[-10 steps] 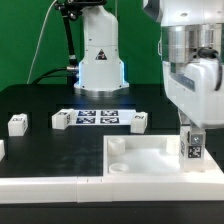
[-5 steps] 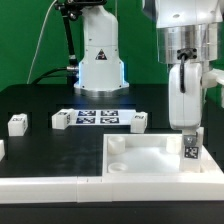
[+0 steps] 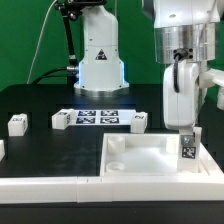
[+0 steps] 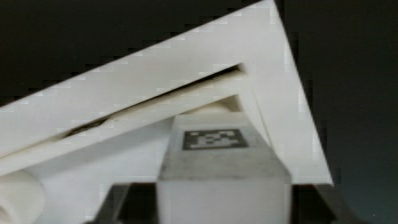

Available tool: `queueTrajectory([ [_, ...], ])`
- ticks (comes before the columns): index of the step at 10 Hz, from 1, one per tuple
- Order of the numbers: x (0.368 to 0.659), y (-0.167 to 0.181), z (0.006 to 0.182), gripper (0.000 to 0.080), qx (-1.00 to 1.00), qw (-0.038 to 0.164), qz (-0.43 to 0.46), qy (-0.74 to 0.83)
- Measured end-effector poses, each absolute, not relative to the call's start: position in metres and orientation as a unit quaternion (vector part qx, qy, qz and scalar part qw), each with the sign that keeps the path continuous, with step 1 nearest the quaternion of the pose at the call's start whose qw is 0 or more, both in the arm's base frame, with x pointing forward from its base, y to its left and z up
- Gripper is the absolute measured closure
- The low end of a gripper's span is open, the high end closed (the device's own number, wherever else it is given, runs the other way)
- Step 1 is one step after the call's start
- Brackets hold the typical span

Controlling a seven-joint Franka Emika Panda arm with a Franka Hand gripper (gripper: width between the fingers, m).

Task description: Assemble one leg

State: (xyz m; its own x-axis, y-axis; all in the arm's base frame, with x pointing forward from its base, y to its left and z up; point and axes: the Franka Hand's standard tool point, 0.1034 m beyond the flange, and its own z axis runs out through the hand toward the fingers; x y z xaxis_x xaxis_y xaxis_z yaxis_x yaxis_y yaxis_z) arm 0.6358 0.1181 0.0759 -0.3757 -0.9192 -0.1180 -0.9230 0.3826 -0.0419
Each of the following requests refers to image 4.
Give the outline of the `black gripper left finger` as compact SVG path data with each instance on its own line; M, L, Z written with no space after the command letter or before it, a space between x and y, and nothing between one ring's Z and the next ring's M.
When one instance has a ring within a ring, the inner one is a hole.
M116 184L86 224L158 224L157 184Z

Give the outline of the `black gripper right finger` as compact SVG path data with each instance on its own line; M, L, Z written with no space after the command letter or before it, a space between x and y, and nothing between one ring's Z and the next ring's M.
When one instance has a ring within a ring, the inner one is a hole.
M354 214L331 184L293 186L290 224L370 224Z

